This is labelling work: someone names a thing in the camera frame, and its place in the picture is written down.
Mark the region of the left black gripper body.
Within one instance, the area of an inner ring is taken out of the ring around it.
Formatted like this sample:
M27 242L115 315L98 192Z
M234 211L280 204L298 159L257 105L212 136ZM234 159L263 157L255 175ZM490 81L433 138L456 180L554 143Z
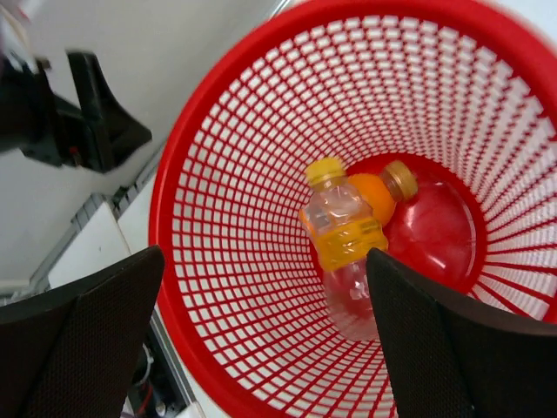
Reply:
M69 56L79 104L57 95L46 71L1 57L1 152L15 150L47 165L94 166L94 57Z

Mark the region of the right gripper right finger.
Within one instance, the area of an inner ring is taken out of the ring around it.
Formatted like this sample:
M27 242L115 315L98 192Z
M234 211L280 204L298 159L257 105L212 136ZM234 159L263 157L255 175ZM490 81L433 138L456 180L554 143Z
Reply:
M556 326L491 307L372 249L366 272L401 417L554 417Z

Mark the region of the clear bottle yellow cap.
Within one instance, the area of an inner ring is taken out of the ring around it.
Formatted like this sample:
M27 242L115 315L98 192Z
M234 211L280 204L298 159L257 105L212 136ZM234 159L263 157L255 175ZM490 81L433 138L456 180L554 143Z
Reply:
M312 189L300 220L312 241L323 271L328 312L348 340L379 338L366 275L366 255L385 251L388 241L342 163L323 158L308 165L305 177Z

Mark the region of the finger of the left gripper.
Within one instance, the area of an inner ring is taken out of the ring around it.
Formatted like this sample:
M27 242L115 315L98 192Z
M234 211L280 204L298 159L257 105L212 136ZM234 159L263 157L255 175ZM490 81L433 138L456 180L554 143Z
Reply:
M67 57L84 127L77 148L86 167L110 172L152 140L151 130L117 101L94 53L69 51Z

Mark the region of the orange juice bottle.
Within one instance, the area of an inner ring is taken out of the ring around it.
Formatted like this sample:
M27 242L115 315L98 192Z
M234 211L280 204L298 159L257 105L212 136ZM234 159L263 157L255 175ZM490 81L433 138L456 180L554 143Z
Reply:
M348 179L382 226L390 222L398 203L411 200L419 190L415 175L400 160L389 163L379 174L358 173Z

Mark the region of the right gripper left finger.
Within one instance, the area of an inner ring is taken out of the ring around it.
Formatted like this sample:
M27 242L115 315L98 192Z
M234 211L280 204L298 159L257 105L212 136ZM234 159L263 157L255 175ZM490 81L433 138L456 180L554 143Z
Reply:
M164 273L148 247L1 308L3 417L118 417Z

